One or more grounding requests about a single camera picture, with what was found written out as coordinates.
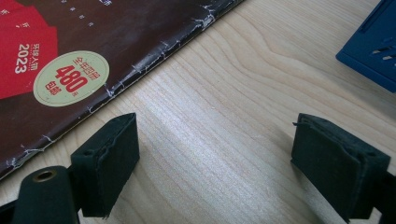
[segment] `price sticker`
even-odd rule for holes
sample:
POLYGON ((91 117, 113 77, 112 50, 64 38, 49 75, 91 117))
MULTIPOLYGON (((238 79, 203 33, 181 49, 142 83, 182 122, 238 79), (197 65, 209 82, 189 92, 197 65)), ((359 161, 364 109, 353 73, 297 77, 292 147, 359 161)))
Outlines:
POLYGON ((105 85, 109 65, 104 57, 91 51, 74 51, 47 64, 35 79, 34 94, 48 106, 79 102, 105 85))

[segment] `light wood surface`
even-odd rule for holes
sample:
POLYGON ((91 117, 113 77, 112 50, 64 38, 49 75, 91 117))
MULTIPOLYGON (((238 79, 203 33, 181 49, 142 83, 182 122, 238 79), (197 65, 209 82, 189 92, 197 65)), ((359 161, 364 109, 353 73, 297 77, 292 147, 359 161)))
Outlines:
POLYGON ((82 223, 343 223, 290 164, 292 123, 329 119, 396 158, 395 95, 334 58, 378 2, 246 0, 1 181, 0 204, 135 112, 141 159, 110 217, 82 223))

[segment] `blue plastic crate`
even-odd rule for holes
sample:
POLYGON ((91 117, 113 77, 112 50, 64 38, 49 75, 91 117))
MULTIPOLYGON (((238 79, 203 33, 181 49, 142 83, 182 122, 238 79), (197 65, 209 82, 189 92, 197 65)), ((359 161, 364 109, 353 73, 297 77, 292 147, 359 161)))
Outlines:
POLYGON ((382 0, 336 58, 396 92, 396 1, 382 0))

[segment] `book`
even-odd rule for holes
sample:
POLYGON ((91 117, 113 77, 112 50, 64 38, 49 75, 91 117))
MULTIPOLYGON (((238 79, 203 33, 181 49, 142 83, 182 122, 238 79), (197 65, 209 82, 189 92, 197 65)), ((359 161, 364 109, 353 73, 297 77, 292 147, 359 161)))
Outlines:
POLYGON ((242 1, 0 1, 0 178, 242 1))

